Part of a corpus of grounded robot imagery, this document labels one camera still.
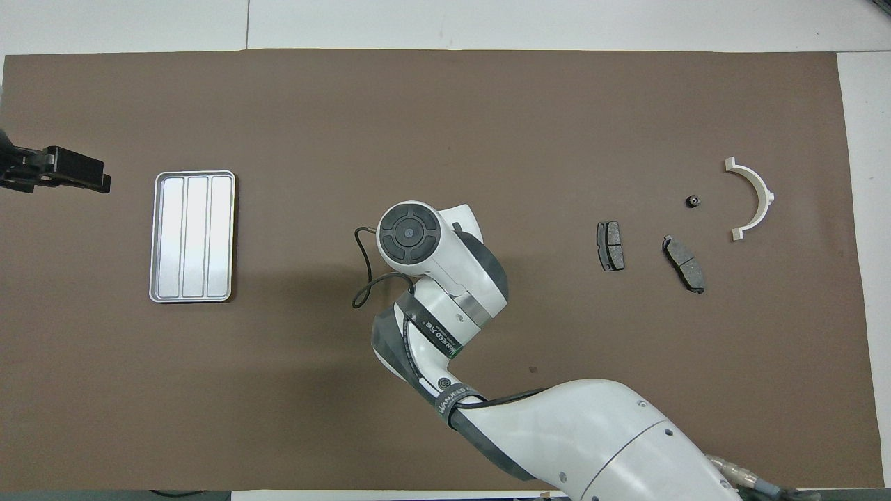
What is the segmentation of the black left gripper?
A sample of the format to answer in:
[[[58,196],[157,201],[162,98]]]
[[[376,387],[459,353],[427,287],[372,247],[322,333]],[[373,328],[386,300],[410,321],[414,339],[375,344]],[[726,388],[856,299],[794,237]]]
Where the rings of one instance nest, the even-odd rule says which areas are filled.
[[[103,161],[57,145],[42,151],[2,147],[1,187],[34,193],[38,185],[67,185],[109,193],[111,176],[105,174]]]

